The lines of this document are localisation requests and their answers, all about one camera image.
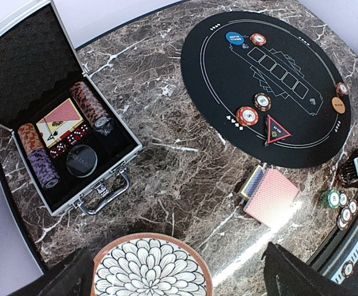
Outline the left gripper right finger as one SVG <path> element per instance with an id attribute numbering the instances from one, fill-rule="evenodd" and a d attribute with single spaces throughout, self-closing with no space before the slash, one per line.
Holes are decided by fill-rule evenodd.
<path id="1" fill-rule="evenodd" d="M 342 295 L 343 288 L 323 277 L 291 252 L 269 242 L 264 259 L 268 295 Z"/>

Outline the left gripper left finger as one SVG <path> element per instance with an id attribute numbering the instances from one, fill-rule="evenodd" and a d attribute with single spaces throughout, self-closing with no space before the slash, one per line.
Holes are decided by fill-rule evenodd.
<path id="1" fill-rule="evenodd" d="M 90 295 L 94 261 L 87 249 L 78 249 L 46 274 L 18 290 L 19 295 Z"/>

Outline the orange big blind button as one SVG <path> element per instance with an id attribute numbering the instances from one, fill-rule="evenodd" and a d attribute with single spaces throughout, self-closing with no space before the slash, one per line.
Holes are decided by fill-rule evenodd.
<path id="1" fill-rule="evenodd" d="M 331 104 L 333 109 L 338 113 L 338 114 L 344 114 L 346 111 L 346 107 L 344 102 L 339 98 L 339 97 L 333 97 L 331 100 Z"/>

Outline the red 5 chips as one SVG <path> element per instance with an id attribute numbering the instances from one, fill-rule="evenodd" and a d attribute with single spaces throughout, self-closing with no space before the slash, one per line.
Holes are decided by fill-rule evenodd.
<path id="1" fill-rule="evenodd" d="M 263 46 L 266 44 L 267 40 L 266 37 L 264 37 L 262 34 L 260 33 L 254 33 L 250 36 L 250 40 L 253 44 L 255 44 L 256 46 Z"/>
<path id="2" fill-rule="evenodd" d="M 259 121 L 259 115 L 252 107 L 240 107 L 236 111 L 236 120 L 241 126 L 254 126 Z"/>
<path id="3" fill-rule="evenodd" d="M 336 85 L 336 92 L 339 96 L 344 97 L 349 94 L 349 88 L 343 82 L 339 82 Z"/>

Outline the red triangle all-in marker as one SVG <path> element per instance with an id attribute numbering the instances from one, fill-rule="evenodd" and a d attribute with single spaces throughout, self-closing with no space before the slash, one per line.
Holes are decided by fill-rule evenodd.
<path id="1" fill-rule="evenodd" d="M 267 115 L 265 119 L 266 140 L 265 146 L 269 146 L 278 141 L 284 140 L 292 136 L 281 124 L 279 124 L 272 116 Z"/>

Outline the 100 chips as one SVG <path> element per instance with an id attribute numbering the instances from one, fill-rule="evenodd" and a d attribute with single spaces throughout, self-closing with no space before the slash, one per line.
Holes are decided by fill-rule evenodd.
<path id="1" fill-rule="evenodd" d="M 261 112 L 267 112 L 271 109 L 271 99 L 263 92 L 254 95 L 254 105 Z"/>

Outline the blue small blind button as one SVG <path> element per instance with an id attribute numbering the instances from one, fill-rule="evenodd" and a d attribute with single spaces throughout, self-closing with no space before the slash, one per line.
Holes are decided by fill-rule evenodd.
<path id="1" fill-rule="evenodd" d="M 235 46 L 241 46 L 244 43 L 244 37 L 234 31 L 226 33 L 225 38 L 230 44 Z"/>

